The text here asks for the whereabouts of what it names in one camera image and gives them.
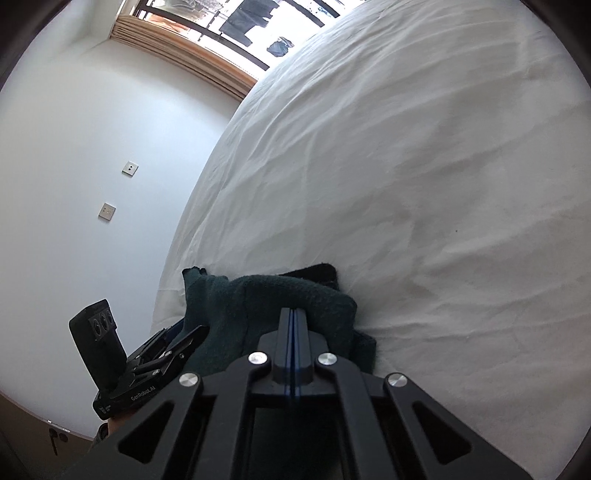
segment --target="dark green cloth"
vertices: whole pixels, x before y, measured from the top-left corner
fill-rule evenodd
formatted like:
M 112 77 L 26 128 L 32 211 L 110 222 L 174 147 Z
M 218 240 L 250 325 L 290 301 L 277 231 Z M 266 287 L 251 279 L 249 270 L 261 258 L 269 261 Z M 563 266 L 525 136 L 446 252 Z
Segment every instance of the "dark green cloth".
M 210 327 L 187 362 L 189 370 L 205 377 L 256 351 L 261 335 L 277 330 L 283 307 L 304 309 L 308 329 L 322 334 L 331 352 L 351 359 L 364 372 L 373 370 L 376 342 L 353 329 L 357 304 L 338 291 L 331 265 L 232 281 L 195 267 L 184 270 L 183 277 L 187 310 L 178 337 L 198 325 Z M 248 480 L 332 478 L 339 454 L 336 415 L 310 407 L 257 410 Z
M 261 335 L 277 330 L 283 307 L 304 309 L 308 329 L 322 334 L 331 352 L 350 358 L 364 372 L 373 370 L 375 340 L 353 329 L 357 304 L 335 288 L 280 275 L 228 280 L 197 267 L 184 270 L 183 277 L 187 310 L 178 338 L 198 325 L 210 327 L 187 362 L 204 377 L 256 351 Z

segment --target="wall socket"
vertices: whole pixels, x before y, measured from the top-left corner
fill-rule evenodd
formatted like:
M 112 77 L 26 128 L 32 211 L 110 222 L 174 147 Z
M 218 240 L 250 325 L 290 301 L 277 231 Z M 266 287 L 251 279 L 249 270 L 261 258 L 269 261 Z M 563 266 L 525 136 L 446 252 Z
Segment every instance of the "wall socket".
M 123 173 L 126 173 L 130 177 L 134 176 L 135 171 L 138 169 L 138 166 L 135 163 L 131 163 L 130 161 L 125 164 L 123 167 Z
M 100 209 L 99 217 L 104 218 L 105 220 L 110 222 L 111 219 L 113 218 L 114 213 L 115 213 L 115 207 L 113 207 L 112 205 L 109 205 L 108 203 L 105 203 L 103 205 L 103 208 Z

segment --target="metal screw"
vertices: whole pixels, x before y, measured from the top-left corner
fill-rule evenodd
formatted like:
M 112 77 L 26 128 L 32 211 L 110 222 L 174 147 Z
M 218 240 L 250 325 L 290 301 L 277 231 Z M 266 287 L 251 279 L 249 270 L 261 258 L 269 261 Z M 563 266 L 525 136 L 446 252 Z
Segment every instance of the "metal screw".
M 326 352 L 326 353 L 321 353 L 318 356 L 318 361 L 322 364 L 322 365 L 326 365 L 327 367 L 329 365 L 334 365 L 336 363 L 336 355 L 330 352 Z
M 187 372 L 182 374 L 178 378 L 178 383 L 180 383 L 184 387 L 192 387 L 199 382 L 199 377 L 192 372 Z
M 248 361 L 254 365 L 262 365 L 267 361 L 267 354 L 263 352 L 253 352 L 248 355 Z
M 388 376 L 388 383 L 393 387 L 403 387 L 408 383 L 408 378 L 403 374 L 391 374 Z

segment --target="hand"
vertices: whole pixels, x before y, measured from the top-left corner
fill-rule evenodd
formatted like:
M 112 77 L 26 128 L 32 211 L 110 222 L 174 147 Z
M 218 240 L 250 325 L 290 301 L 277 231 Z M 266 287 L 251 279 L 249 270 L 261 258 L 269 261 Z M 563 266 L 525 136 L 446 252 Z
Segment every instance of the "hand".
M 111 417 L 107 420 L 107 424 L 109 426 L 109 435 L 115 433 L 122 427 L 126 421 L 128 421 L 131 416 L 136 412 L 136 410 L 125 411 L 120 413 L 114 417 Z

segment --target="white bed sheet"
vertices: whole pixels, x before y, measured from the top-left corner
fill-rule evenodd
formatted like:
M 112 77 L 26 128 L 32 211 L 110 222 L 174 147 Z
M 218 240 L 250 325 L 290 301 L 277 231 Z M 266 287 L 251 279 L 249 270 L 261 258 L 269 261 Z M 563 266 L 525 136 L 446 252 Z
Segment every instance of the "white bed sheet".
M 183 268 L 338 269 L 406 372 L 554 479 L 591 424 L 591 90 L 518 0 L 369 0 L 243 101 L 183 214 Z

